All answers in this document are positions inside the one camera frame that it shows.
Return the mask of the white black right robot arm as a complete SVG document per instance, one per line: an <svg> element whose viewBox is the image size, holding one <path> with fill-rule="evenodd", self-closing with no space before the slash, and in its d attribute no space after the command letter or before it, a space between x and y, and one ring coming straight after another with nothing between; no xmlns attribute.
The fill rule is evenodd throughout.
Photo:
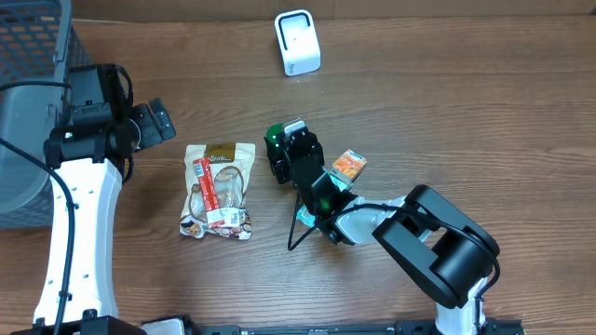
<svg viewBox="0 0 596 335"><path fill-rule="evenodd" d="M392 200L370 201L340 188L306 127L269 128L267 158L278 183L297 192L293 218L334 244L378 243L438 308L440 334L482 334L483 295L500 276L496 241L424 184Z"/></svg>

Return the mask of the beige nut snack pouch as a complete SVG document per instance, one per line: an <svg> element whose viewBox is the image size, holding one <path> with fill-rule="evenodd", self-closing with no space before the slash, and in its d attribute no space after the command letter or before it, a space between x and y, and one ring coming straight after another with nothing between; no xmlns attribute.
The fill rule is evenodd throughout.
<svg viewBox="0 0 596 335"><path fill-rule="evenodd" d="M193 167L193 161L202 157L210 161L211 175L225 221L222 227L210 228L207 224L202 193ZM181 213L182 235L201 238L205 234L212 234L238 240L251 238L246 193L255 157L256 146L253 143L191 144L186 147L187 196Z"/></svg>

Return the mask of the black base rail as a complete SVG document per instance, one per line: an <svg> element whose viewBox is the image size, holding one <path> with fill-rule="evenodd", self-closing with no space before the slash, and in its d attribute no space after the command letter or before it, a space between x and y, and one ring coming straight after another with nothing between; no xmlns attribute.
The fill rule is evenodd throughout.
<svg viewBox="0 0 596 335"><path fill-rule="evenodd" d="M236 325L200 326L188 315L166 316L143 322L147 334L199 335L424 335L440 334L431 320L407 320L393 324L296 326L246 328Z"/></svg>

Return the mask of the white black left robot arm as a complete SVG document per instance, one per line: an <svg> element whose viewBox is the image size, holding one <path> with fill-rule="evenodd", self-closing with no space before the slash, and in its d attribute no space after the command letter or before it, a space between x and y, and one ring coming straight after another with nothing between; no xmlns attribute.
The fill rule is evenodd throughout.
<svg viewBox="0 0 596 335"><path fill-rule="evenodd" d="M116 64L75 67L64 122L48 134L39 160L4 148L51 178L53 222L46 282L29 334L141 334L118 317L113 286L116 202L134 172L135 153L175 137L162 100L134 102Z"/></svg>

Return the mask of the red snack stick packet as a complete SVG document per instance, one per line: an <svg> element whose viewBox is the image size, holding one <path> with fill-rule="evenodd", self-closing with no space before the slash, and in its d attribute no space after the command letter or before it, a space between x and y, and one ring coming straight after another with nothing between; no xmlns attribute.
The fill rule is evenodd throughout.
<svg viewBox="0 0 596 335"><path fill-rule="evenodd" d="M196 159L193 161L193 167L202 193L207 224L210 228L222 227L225 221L217 199L210 161L207 157Z"/></svg>

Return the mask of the orange small carton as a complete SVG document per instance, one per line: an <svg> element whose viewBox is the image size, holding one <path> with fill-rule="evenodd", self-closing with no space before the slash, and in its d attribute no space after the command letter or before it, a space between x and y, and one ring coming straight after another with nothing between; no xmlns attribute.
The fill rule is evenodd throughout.
<svg viewBox="0 0 596 335"><path fill-rule="evenodd" d="M345 183L353 182L364 170L368 160L354 151L347 149L333 163L331 173Z"/></svg>

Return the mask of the grey plastic mesh basket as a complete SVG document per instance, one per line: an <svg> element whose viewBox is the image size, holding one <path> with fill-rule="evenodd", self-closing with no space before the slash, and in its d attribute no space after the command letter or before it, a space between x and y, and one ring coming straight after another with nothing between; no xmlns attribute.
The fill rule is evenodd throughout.
<svg viewBox="0 0 596 335"><path fill-rule="evenodd" d="M38 160L50 131L67 120L70 71L89 63L73 26L70 0L6 0L1 4L1 137ZM1 226L49 226L48 174L1 149Z"/></svg>

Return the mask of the teal snack packet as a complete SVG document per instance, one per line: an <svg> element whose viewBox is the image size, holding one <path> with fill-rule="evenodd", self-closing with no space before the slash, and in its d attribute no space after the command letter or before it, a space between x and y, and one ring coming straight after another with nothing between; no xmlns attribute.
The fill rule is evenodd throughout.
<svg viewBox="0 0 596 335"><path fill-rule="evenodd" d="M340 191L350 190L352 188L352 182L344 182L340 178L337 178L335 175L333 175L330 171L327 171L327 174L331 177L333 184L337 186ZM315 224L315 216L307 210L305 205L302 205L298 210L297 219L309 228L312 228Z"/></svg>

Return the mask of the green lid jar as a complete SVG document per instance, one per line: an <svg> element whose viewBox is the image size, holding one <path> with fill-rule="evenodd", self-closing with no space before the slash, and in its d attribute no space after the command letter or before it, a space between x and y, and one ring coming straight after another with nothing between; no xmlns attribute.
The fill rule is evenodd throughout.
<svg viewBox="0 0 596 335"><path fill-rule="evenodd" d="M278 144L278 135L284 134L283 124L278 123L271 126L265 134L265 140L272 143L274 146Z"/></svg>

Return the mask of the white barcode scanner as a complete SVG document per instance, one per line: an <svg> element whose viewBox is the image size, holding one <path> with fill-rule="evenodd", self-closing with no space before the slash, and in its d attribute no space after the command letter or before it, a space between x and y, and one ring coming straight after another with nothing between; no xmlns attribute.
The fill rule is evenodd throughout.
<svg viewBox="0 0 596 335"><path fill-rule="evenodd" d="M274 20L278 46L287 76L317 71L321 52L314 19L306 9L280 13Z"/></svg>

